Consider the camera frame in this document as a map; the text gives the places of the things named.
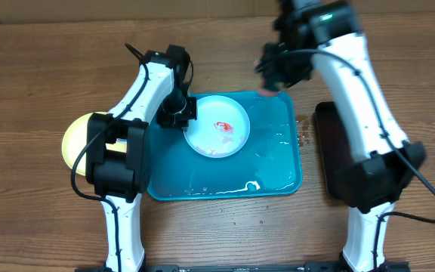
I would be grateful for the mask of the pink and black sponge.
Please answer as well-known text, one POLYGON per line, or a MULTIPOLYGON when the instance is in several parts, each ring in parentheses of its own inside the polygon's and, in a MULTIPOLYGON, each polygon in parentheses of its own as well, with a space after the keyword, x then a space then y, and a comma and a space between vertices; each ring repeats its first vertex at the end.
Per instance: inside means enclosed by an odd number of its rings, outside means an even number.
POLYGON ((279 91, 270 91, 266 88, 259 88, 258 93, 263 97, 275 97, 279 94, 279 91))

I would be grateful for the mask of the light blue plate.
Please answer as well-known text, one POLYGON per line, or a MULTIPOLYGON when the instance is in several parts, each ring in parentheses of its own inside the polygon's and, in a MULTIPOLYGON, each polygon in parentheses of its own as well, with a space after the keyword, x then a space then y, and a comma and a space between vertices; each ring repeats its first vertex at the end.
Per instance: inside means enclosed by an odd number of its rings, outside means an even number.
POLYGON ((184 137, 199 154, 225 158, 240 151, 250 134, 251 123, 241 104, 222 95, 197 100, 197 119, 191 120, 184 137))

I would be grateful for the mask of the yellow plate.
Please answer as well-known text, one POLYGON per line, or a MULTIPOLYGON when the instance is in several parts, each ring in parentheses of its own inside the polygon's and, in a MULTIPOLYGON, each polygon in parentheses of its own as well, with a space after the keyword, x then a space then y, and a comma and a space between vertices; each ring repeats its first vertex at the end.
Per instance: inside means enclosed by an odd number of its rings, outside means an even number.
MULTIPOLYGON (((83 116, 80 116, 68 127, 63 136, 61 152, 64 162, 70 169, 73 168, 77 156, 86 145, 87 124, 92 114, 93 113, 87 113, 83 116)), ((126 141, 117 141, 115 144, 106 144, 106 148, 108 150, 126 153, 127 144, 126 141)), ((85 176, 85 160, 86 155, 84 155, 79 162, 76 169, 76 174, 85 176)))

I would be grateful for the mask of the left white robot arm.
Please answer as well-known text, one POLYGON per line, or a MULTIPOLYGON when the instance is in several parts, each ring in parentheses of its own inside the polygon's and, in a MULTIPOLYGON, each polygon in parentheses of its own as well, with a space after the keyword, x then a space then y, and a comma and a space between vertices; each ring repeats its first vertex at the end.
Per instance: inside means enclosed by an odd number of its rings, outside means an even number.
POLYGON ((165 52, 141 54, 139 71, 125 96, 108 112, 93 113, 86 145, 77 156, 85 160, 85 178, 93 185, 90 198, 106 216, 109 253, 104 271, 143 271, 145 250, 140 236, 140 204, 150 182, 150 124, 184 130, 197 118, 196 99, 189 95, 193 70, 190 55, 178 45, 165 52))

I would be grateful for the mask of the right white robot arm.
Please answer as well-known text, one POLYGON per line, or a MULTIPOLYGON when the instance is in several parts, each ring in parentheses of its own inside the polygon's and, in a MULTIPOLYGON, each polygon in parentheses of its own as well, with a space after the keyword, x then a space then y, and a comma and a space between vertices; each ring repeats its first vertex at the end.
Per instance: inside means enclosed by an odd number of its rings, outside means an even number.
POLYGON ((349 208, 348 234, 338 268, 406 271, 383 253, 387 213, 392 212, 413 169, 425 158, 400 128, 381 92, 363 28, 346 1, 282 1, 274 29, 277 43, 264 46, 256 72, 270 92, 318 72, 344 126, 352 163, 336 172, 335 194, 349 208))

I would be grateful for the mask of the teal plastic tray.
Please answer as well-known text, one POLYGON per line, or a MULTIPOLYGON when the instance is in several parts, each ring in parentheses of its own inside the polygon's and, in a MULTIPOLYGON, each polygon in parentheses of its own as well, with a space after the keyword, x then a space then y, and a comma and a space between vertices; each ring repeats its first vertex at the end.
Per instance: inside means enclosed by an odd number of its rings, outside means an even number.
POLYGON ((250 132, 234 154, 190 145, 180 129, 150 126, 151 178, 148 192, 161 201, 275 196, 294 193, 303 174, 292 99, 254 91, 224 92, 241 105, 250 132))

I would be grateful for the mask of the black rectangular tray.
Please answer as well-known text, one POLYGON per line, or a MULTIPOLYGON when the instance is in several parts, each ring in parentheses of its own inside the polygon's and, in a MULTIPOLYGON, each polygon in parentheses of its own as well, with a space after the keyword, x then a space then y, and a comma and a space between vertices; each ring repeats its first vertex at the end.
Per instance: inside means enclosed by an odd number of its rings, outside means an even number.
POLYGON ((333 101, 316 105, 314 121, 326 193, 339 199, 336 172, 353 164, 347 133, 333 101))

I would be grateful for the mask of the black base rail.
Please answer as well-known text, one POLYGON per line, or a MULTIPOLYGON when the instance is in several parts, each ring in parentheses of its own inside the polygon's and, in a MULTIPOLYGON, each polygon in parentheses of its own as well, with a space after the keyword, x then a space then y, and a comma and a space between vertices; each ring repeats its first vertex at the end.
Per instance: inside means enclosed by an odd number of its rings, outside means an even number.
MULTIPOLYGON (((104 272, 111 271, 104 267, 76 268, 75 272, 104 272)), ((308 261, 296 265, 264 265, 264 266, 196 266, 178 267, 177 265, 152 265, 139 271, 146 272, 338 272, 348 271, 338 261, 308 261)), ((385 262, 378 271, 410 272, 408 262, 385 262)))

